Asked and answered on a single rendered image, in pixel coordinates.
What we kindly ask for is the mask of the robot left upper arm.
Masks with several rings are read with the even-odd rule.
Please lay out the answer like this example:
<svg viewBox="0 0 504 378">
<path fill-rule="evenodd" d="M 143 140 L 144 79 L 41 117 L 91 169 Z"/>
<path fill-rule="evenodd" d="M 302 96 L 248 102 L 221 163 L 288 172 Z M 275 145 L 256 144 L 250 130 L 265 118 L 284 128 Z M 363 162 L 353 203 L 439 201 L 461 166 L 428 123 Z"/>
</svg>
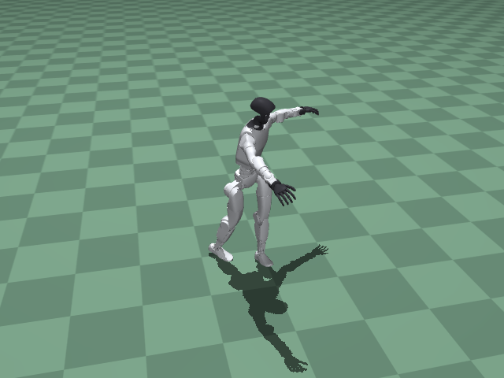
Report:
<svg viewBox="0 0 504 378">
<path fill-rule="evenodd" d="M 276 122 L 276 123 L 284 122 L 284 115 L 285 115 L 285 113 L 276 113 L 276 112 L 270 113 L 269 120 L 268 120 L 269 128 L 271 128 L 271 126 L 274 122 Z"/>
</svg>

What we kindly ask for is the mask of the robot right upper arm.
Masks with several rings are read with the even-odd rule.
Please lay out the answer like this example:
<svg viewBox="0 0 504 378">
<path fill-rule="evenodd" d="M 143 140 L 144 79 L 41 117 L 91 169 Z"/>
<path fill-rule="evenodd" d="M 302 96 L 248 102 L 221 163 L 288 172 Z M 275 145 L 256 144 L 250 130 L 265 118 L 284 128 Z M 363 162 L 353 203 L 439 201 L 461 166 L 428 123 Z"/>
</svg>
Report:
<svg viewBox="0 0 504 378">
<path fill-rule="evenodd" d="M 246 158 L 247 158 L 247 160 L 248 160 L 248 162 L 249 162 L 249 164 L 250 164 L 251 168 L 252 168 L 252 169 L 254 169 L 254 170 L 256 171 L 256 169 L 255 169 L 255 167 L 254 167 L 254 164 L 253 164 L 253 162 L 252 162 L 252 159 L 253 159 L 254 157 L 257 157 L 257 151 L 256 151 L 256 149 L 255 149 L 255 147 L 254 147 L 254 144 L 255 144 L 255 143 L 256 143 L 256 142 L 255 142 L 255 139 L 254 139 L 252 136 L 250 136 L 250 135 L 248 135 L 248 134 L 246 133 L 246 134 L 244 134 L 244 135 L 242 136 L 242 138 L 241 138 L 241 140 L 240 140 L 240 144 L 239 144 L 239 145 L 240 145 L 240 147 L 243 149 L 243 151 L 244 151 L 244 153 L 245 153 L 245 155 L 246 155 Z M 263 158 L 262 158 L 262 159 L 263 159 Z"/>
</svg>

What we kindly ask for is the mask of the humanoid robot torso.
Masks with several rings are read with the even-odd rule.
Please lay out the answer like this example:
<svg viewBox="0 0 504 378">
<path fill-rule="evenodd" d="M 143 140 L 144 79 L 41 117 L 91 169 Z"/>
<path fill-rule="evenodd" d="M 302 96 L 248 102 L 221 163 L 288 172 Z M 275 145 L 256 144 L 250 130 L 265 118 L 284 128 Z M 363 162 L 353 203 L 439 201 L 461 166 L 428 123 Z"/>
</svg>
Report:
<svg viewBox="0 0 504 378">
<path fill-rule="evenodd" d="M 251 119 L 253 120 L 253 119 Z M 250 122 L 250 121 L 249 121 Z M 249 123 L 248 122 L 248 123 Z M 247 124 L 248 124 L 247 123 Z M 259 128 L 258 125 L 254 125 L 254 128 Z M 255 139 L 255 144 L 254 147 L 257 151 L 257 156 L 261 156 L 261 153 L 265 147 L 265 144 L 267 143 L 268 136 L 269 136 L 269 124 L 268 122 L 264 124 L 264 127 L 262 130 L 256 130 L 256 129 L 251 129 L 248 128 L 247 125 L 244 126 L 243 130 L 240 133 L 239 136 L 239 142 L 237 146 L 237 151 L 235 155 L 235 163 L 237 165 L 240 165 L 240 168 L 235 171 L 235 179 L 238 180 L 241 183 L 241 190 L 244 188 L 248 188 L 254 185 L 255 182 L 258 180 L 258 174 L 254 169 L 251 168 L 246 155 L 243 151 L 243 149 L 240 147 L 240 140 L 244 134 L 248 134 L 252 136 Z"/>
</svg>

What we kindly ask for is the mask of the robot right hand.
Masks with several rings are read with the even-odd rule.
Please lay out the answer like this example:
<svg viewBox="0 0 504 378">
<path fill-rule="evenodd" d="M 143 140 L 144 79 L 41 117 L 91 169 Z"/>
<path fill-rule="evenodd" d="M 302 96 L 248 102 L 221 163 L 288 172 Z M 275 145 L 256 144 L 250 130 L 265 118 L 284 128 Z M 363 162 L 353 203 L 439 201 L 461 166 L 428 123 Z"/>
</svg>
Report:
<svg viewBox="0 0 504 378">
<path fill-rule="evenodd" d="M 276 179 L 276 181 L 274 181 L 272 183 L 272 185 L 269 184 L 269 187 L 274 191 L 274 194 L 277 196 L 277 198 L 280 200 L 282 206 L 284 206 L 284 203 L 280 197 L 280 195 L 282 196 L 283 200 L 289 205 L 288 201 L 286 200 L 284 194 L 288 197 L 288 199 L 291 201 L 291 203 L 293 203 L 293 201 L 291 200 L 291 197 L 288 195 L 288 193 L 294 198 L 294 200 L 296 199 L 296 197 L 293 195 L 293 193 L 288 190 L 289 189 L 292 189 L 292 191 L 296 191 L 292 186 L 289 186 L 289 185 L 285 185 L 284 183 L 281 183 L 278 179 Z M 288 192 L 288 193 L 287 193 Z"/>
</svg>

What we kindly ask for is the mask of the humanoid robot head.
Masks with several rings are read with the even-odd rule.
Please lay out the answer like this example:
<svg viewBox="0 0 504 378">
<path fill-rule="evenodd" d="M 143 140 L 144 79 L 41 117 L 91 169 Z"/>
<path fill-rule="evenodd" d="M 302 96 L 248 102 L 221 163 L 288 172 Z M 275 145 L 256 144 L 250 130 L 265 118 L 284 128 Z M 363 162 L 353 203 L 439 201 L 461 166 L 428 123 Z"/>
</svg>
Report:
<svg viewBox="0 0 504 378">
<path fill-rule="evenodd" d="M 253 129 L 254 125 L 258 125 L 259 128 L 254 129 L 260 131 L 263 129 L 264 124 L 268 122 L 269 115 L 275 109 L 275 105 L 267 98 L 258 97 L 252 101 L 250 108 L 261 116 L 254 117 L 254 119 L 247 124 L 247 127 Z"/>
</svg>

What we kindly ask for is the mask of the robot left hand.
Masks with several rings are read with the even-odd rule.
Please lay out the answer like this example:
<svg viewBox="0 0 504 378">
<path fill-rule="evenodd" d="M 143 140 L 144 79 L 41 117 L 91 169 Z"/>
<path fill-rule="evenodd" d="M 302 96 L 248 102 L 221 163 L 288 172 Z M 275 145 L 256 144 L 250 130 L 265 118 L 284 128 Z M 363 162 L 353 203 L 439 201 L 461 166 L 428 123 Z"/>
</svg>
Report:
<svg viewBox="0 0 504 378">
<path fill-rule="evenodd" d="M 315 114 L 319 115 L 318 110 L 317 110 L 317 109 L 315 109 L 315 108 L 308 107 L 308 106 L 304 106 L 304 107 L 303 107 L 303 106 L 300 106 L 300 108 L 303 108 L 303 109 L 301 109 L 301 110 L 299 111 L 299 114 L 300 114 L 300 115 L 304 115 L 305 113 L 311 113 L 311 112 L 313 112 L 313 113 L 315 113 Z"/>
</svg>

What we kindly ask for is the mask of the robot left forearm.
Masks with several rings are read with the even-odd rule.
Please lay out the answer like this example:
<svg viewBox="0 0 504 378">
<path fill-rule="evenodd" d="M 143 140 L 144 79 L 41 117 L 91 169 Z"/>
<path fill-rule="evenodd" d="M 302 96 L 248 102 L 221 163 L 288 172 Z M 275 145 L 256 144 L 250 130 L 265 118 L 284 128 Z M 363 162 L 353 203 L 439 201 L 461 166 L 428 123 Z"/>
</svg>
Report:
<svg viewBox="0 0 504 378">
<path fill-rule="evenodd" d="M 291 109 L 280 109 L 280 110 L 277 110 L 276 113 L 285 113 L 284 119 L 287 119 L 289 117 L 301 116 L 299 114 L 299 111 L 301 109 L 303 109 L 303 108 L 295 107 L 295 108 L 291 108 Z"/>
</svg>

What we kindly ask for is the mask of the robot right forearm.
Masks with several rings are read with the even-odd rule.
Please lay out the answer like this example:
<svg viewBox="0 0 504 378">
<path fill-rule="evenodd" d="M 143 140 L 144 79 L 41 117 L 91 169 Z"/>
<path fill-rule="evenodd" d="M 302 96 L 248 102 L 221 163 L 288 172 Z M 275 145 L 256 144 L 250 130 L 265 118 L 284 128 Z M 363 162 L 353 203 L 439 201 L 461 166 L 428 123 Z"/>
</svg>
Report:
<svg viewBox="0 0 504 378">
<path fill-rule="evenodd" d="M 265 165 L 262 157 L 254 157 L 252 159 L 252 162 L 254 164 L 254 167 L 256 169 L 256 173 L 263 179 L 267 184 L 272 185 L 274 181 L 276 181 L 275 176 L 273 173 L 270 172 L 268 167 Z"/>
</svg>

